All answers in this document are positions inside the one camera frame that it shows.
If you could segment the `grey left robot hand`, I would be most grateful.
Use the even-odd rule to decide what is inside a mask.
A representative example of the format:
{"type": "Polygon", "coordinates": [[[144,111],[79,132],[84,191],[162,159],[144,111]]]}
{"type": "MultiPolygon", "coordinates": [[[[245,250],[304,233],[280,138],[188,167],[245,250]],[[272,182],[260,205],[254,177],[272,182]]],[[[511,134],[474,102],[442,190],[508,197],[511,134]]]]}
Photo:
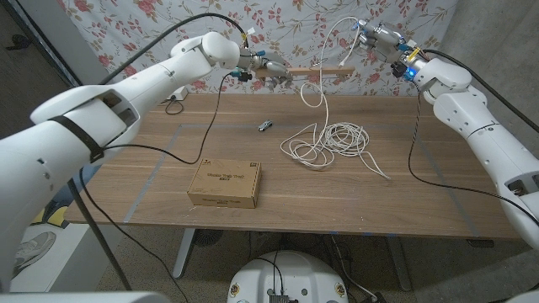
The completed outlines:
{"type": "Polygon", "coordinates": [[[285,60],[276,53],[258,52],[247,48],[240,49],[237,66],[245,71],[253,72],[271,92],[277,87],[289,88],[292,84],[292,75],[288,71],[285,60]]]}

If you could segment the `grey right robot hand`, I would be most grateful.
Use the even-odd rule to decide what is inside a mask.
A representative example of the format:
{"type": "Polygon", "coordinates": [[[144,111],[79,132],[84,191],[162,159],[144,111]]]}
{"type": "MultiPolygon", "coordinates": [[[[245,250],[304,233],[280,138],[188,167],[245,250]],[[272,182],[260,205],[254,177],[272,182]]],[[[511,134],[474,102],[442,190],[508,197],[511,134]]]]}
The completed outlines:
{"type": "Polygon", "coordinates": [[[355,29],[359,30],[355,46],[372,52],[380,61],[410,66],[418,57],[417,43],[397,26],[360,19],[355,29]]]}

